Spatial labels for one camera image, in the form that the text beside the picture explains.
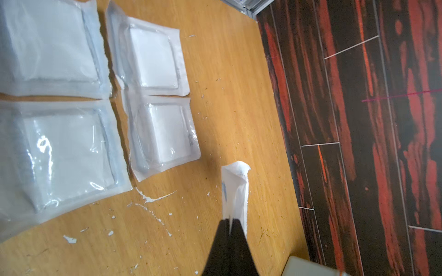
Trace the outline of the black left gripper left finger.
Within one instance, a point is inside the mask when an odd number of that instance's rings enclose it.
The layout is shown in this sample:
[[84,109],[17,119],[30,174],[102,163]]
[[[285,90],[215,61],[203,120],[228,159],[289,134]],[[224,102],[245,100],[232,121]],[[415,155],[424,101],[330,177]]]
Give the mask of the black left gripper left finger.
[[229,220],[219,222],[208,259],[203,270],[203,276],[229,276]]

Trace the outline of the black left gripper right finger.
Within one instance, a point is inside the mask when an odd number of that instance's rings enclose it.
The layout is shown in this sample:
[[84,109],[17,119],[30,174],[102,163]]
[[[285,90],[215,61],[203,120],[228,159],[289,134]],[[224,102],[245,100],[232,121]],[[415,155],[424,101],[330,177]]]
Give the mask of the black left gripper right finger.
[[229,272],[231,276],[258,276],[241,222],[232,220],[229,236]]

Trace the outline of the pink medicine chest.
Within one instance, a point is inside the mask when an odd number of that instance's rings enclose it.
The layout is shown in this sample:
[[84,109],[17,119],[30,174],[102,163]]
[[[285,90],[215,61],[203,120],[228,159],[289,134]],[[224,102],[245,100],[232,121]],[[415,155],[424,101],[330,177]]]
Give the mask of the pink medicine chest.
[[349,276],[349,274],[296,256],[290,256],[282,276]]

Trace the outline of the white gauze packet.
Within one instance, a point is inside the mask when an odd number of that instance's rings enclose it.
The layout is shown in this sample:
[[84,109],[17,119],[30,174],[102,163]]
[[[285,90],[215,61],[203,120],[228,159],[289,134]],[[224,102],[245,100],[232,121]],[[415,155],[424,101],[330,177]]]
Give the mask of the white gauze packet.
[[1,93],[112,94],[97,2],[1,1]]
[[251,167],[243,161],[222,166],[223,219],[238,219],[247,236],[247,210],[249,198],[248,172]]
[[132,188],[109,100],[1,102],[1,240]]
[[201,158],[189,97],[122,91],[130,164],[137,181]]
[[113,1],[105,19],[113,72],[122,88],[146,95],[190,93],[178,29],[129,17]]

